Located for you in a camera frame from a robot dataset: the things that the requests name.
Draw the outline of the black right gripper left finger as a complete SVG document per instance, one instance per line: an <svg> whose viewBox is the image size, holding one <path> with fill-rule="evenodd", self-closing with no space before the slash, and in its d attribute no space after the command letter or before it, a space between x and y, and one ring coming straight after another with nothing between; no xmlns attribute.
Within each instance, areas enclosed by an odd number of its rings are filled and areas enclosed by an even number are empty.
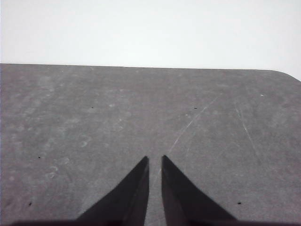
<svg viewBox="0 0 301 226"><path fill-rule="evenodd" d="M143 157L121 182L76 221L84 226L143 226L149 198L149 158Z"/></svg>

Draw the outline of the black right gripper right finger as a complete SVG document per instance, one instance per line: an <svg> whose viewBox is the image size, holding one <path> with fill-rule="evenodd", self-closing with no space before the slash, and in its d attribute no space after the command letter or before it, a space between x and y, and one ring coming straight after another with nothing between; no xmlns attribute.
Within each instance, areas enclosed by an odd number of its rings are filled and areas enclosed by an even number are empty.
<svg viewBox="0 0 301 226"><path fill-rule="evenodd" d="M162 156L161 191L168 226L215 226L237 219L199 190L166 156Z"/></svg>

